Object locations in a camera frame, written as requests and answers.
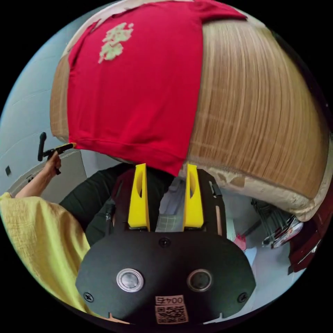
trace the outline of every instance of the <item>metal rack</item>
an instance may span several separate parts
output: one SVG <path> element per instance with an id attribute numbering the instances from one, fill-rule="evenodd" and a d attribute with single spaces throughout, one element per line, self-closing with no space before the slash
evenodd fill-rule
<path id="1" fill-rule="evenodd" d="M 251 205 L 260 216 L 260 222 L 266 237 L 262 245 L 271 248 L 279 247 L 297 235 L 303 223 L 296 217 L 264 201 L 252 199 Z"/>

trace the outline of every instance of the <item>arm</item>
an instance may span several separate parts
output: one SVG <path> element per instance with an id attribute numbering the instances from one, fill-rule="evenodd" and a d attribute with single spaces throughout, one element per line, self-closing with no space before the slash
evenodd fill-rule
<path id="1" fill-rule="evenodd" d="M 46 162 L 43 170 L 30 182 L 28 183 L 15 198 L 26 198 L 26 197 L 39 197 L 51 179 L 56 175 L 55 168 L 61 167 L 60 157 L 57 152 Z"/>

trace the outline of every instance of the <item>sticker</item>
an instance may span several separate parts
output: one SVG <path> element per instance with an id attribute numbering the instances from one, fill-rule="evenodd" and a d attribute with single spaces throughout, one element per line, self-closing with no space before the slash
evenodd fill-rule
<path id="1" fill-rule="evenodd" d="M 155 297 L 155 314 L 158 324 L 182 324 L 188 322 L 183 295 Z"/>

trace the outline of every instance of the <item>t-shirt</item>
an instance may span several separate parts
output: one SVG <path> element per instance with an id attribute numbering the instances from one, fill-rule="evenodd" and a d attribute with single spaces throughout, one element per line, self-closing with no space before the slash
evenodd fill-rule
<path id="1" fill-rule="evenodd" d="M 159 2 L 92 24 L 69 55 L 70 142 L 178 175 L 200 89 L 202 24 L 246 19 L 211 0 Z"/>
<path id="2" fill-rule="evenodd" d="M 75 286 L 90 246 L 72 214 L 39 197 L 12 198 L 9 193 L 0 196 L 0 213 L 16 253 L 36 281 L 62 302 L 99 317 Z"/>

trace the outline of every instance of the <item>hand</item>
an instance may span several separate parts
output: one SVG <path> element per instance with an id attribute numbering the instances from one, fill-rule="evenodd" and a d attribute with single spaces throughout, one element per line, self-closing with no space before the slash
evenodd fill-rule
<path id="1" fill-rule="evenodd" d="M 57 152 L 54 152 L 52 157 L 46 162 L 43 172 L 53 178 L 56 175 L 56 168 L 61 168 L 61 159 Z"/>

